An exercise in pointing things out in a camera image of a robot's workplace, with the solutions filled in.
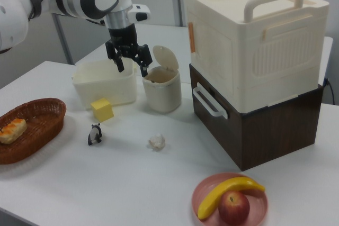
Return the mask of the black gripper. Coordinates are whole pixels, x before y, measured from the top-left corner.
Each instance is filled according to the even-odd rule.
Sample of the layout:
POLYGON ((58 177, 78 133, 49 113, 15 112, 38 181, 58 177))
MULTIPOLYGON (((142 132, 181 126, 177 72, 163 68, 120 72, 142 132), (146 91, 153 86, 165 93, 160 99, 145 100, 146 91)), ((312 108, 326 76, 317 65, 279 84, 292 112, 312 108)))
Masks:
POLYGON ((110 40, 105 43, 107 57, 116 64, 118 71, 124 71, 122 56, 133 59, 140 67, 142 77, 148 75, 149 65, 153 62, 147 44, 138 46, 134 24, 121 29, 109 29, 110 40))

